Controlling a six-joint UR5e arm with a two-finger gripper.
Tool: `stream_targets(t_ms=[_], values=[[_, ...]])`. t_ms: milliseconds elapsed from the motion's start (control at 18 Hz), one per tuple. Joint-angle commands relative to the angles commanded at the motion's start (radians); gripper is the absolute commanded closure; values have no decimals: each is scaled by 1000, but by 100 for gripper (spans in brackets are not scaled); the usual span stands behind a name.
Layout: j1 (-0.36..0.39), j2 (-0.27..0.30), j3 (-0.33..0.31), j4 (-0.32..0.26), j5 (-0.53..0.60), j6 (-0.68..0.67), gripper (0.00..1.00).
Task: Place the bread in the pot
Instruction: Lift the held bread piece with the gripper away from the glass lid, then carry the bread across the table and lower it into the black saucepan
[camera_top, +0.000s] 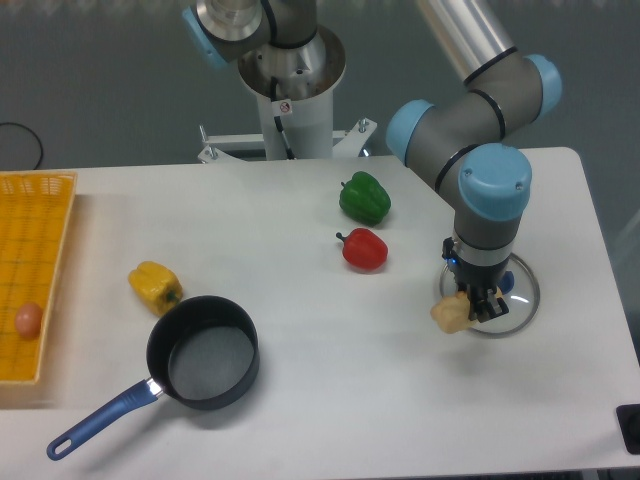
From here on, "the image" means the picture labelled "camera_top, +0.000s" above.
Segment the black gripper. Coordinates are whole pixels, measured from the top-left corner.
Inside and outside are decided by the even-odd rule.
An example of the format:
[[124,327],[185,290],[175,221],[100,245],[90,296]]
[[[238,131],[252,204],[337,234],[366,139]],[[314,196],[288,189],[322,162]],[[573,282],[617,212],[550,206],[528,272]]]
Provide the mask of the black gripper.
[[459,237],[449,237],[443,241],[442,257],[456,284],[468,287],[470,321],[479,321],[483,316],[483,293],[487,290],[486,318],[492,320],[509,313],[502,291],[494,288],[506,270],[510,245],[498,249],[480,249]]

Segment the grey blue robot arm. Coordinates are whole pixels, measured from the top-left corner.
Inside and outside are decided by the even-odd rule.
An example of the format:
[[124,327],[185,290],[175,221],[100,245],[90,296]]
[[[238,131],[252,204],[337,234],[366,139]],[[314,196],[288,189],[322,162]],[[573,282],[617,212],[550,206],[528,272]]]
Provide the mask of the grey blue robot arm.
[[[530,198],[527,158],[504,138],[559,102],[562,80],[540,55],[522,55],[483,1],[423,1],[433,34],[465,85],[453,105],[424,100],[390,120],[390,151],[454,211],[443,256],[456,291],[431,310],[448,333],[503,316],[505,276]],[[236,63],[254,94],[268,159],[327,158],[333,90],[346,60],[312,1],[199,1],[182,13],[215,68]]]

